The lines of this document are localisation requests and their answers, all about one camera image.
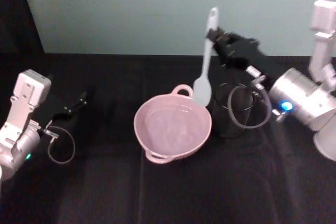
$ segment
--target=white spatula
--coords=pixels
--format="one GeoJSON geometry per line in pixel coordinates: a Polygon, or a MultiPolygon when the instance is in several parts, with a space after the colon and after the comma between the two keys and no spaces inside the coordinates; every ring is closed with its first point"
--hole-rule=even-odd
{"type": "MultiPolygon", "coordinates": [[[[212,8],[206,24],[205,34],[207,35],[210,29],[217,30],[218,27],[218,8],[212,8]]],[[[195,80],[193,90],[193,101],[200,106],[206,107],[211,99],[211,85],[208,79],[209,64],[211,58],[211,50],[214,43],[208,38],[205,39],[203,65],[201,76],[195,80]]]]}

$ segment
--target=bowl handle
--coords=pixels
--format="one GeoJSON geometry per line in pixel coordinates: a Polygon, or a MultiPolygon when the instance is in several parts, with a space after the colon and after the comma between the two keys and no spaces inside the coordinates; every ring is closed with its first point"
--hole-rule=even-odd
{"type": "Polygon", "coordinates": [[[172,156],[164,156],[160,155],[154,152],[151,152],[149,150],[145,151],[146,158],[156,164],[166,164],[174,160],[174,157],[172,156]]]}
{"type": "Polygon", "coordinates": [[[187,84],[180,84],[178,86],[176,86],[173,91],[172,91],[172,94],[177,94],[179,93],[181,90],[186,90],[188,92],[188,97],[192,98],[193,95],[194,95],[194,91],[193,89],[188,86],[187,84]]]}

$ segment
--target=gray cylinder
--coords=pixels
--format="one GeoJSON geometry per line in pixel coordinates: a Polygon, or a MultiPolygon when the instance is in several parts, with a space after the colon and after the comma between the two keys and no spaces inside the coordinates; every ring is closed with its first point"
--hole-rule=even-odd
{"type": "Polygon", "coordinates": [[[336,98],[295,68],[274,83],[269,96],[277,106],[285,101],[292,103],[290,114],[313,131],[322,129],[336,113],[336,98]]]}

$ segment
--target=black table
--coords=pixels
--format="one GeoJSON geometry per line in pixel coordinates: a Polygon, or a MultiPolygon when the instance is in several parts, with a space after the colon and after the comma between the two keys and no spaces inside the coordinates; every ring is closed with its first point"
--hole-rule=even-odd
{"type": "MultiPolygon", "coordinates": [[[[32,158],[3,183],[1,223],[336,222],[336,163],[319,154],[313,133],[293,118],[234,140],[212,134],[196,154],[166,165],[144,157],[134,114],[155,95],[181,83],[192,86],[201,71],[199,56],[0,56],[2,122],[17,75],[28,68],[54,74],[50,97],[62,104],[83,90],[93,94],[63,124],[75,138],[75,159],[52,163],[43,137],[32,158]]],[[[307,74],[307,57],[274,61],[307,74]]],[[[209,79],[213,89],[249,80],[220,68],[217,57],[209,79]]]]}

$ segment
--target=clear glass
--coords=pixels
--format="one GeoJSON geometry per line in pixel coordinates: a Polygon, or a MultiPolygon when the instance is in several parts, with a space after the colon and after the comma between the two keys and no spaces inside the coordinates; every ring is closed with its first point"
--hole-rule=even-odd
{"type": "Polygon", "coordinates": [[[237,126],[231,119],[227,99],[233,88],[243,86],[245,89],[237,89],[232,96],[232,108],[236,119],[246,125],[251,108],[255,104],[255,98],[251,90],[241,83],[223,83],[214,94],[214,104],[212,109],[213,131],[220,137],[234,138],[242,135],[244,129],[237,126]]]}

